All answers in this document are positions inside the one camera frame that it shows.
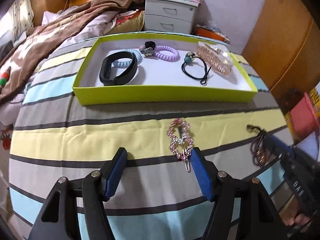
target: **purple spiral hair tie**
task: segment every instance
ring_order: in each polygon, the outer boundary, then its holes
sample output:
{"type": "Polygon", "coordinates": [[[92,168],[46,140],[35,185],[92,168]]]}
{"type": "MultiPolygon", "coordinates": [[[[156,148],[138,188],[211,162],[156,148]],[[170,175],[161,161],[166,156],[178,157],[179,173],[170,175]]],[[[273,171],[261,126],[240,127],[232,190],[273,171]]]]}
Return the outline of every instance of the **purple spiral hair tie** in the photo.
{"type": "Polygon", "coordinates": [[[171,61],[171,62],[174,62],[174,61],[177,61],[180,57],[180,54],[179,52],[174,49],[174,48],[171,48],[169,46],[166,46],[166,45],[159,45],[159,46],[156,46],[156,52],[155,52],[155,56],[159,59],[162,59],[162,60],[165,60],[165,61],[171,61]],[[170,51],[173,53],[173,55],[165,55],[165,54],[162,54],[160,53],[159,51],[161,50],[167,50],[167,51],[170,51]]]}

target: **brown blanket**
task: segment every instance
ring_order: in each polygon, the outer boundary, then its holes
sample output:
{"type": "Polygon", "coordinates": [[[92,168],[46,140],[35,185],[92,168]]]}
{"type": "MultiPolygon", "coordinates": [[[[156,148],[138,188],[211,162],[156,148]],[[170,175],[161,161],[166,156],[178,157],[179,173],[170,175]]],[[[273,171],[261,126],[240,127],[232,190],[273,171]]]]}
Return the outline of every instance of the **brown blanket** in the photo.
{"type": "Polygon", "coordinates": [[[25,42],[12,49],[0,63],[0,73],[11,66],[10,79],[0,94],[0,106],[21,90],[41,60],[63,41],[78,34],[90,21],[105,11],[128,8],[131,0],[92,0],[43,27],[36,27],[25,42]]]}

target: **blue spiral hair tie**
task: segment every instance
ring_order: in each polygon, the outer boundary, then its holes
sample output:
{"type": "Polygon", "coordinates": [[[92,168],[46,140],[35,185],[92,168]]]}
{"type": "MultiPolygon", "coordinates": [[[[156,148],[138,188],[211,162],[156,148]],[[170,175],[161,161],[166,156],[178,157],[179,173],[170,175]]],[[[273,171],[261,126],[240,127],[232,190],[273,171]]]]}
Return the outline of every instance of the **blue spiral hair tie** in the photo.
{"type": "MultiPolygon", "coordinates": [[[[136,58],[137,58],[137,63],[140,64],[141,63],[141,60],[142,60],[142,56],[141,56],[141,53],[135,49],[121,49],[119,51],[128,51],[128,52],[131,52],[133,54],[136,55],[136,58]]],[[[130,66],[132,62],[132,59],[128,60],[128,61],[118,61],[118,60],[115,60],[112,64],[114,67],[118,67],[118,68],[127,68],[130,66]]]]}

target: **curtain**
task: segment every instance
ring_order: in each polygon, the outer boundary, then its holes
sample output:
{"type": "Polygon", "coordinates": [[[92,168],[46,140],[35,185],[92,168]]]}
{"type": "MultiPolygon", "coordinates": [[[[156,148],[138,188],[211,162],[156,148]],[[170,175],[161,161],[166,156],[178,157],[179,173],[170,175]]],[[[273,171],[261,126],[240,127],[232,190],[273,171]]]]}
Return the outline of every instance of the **curtain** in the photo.
{"type": "Polygon", "coordinates": [[[12,18],[12,42],[15,42],[22,32],[33,27],[34,17],[30,0],[15,0],[9,9],[12,18]]]}

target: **hand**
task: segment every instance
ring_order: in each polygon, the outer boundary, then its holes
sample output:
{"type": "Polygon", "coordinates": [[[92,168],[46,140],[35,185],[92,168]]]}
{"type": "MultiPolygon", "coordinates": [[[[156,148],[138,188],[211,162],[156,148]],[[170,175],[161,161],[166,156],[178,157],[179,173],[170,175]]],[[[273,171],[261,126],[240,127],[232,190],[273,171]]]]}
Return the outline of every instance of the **hand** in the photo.
{"type": "Polygon", "coordinates": [[[292,226],[293,223],[296,223],[296,225],[299,226],[303,226],[306,223],[309,222],[310,218],[307,217],[304,214],[299,214],[297,216],[298,211],[301,209],[301,206],[297,200],[296,197],[294,197],[292,199],[292,201],[290,202],[288,208],[286,211],[284,211],[284,213],[282,214],[281,218],[282,218],[282,222],[286,225],[286,226],[292,226]]]}

